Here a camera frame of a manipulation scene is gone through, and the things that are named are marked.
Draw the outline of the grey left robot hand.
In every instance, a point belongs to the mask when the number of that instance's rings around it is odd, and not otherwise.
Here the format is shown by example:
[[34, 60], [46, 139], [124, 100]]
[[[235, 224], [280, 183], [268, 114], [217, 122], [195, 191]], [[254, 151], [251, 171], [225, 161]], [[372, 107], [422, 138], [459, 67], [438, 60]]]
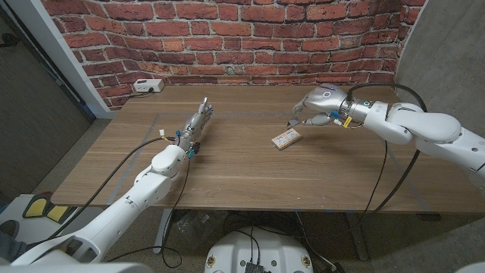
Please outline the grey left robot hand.
[[213, 109], [211, 105], [208, 104], [208, 97], [205, 97], [197, 112], [189, 118], [183, 126], [177, 140], [177, 146], [185, 152], [188, 152], [191, 144], [197, 141], [201, 136], [204, 126], [211, 119], [212, 112]]

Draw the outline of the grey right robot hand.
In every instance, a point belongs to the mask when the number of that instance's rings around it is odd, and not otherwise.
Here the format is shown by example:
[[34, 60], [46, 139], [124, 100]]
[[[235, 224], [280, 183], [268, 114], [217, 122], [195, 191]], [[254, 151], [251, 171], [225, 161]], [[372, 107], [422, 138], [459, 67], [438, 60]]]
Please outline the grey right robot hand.
[[[339, 87], [331, 85], [316, 87], [293, 107], [294, 118], [288, 121], [287, 125], [290, 127], [295, 127], [298, 124], [324, 126], [333, 120], [330, 113], [332, 111], [338, 112], [345, 98], [346, 93]], [[297, 114], [303, 111], [304, 108], [310, 108], [317, 111], [318, 114], [313, 118], [300, 121]]]

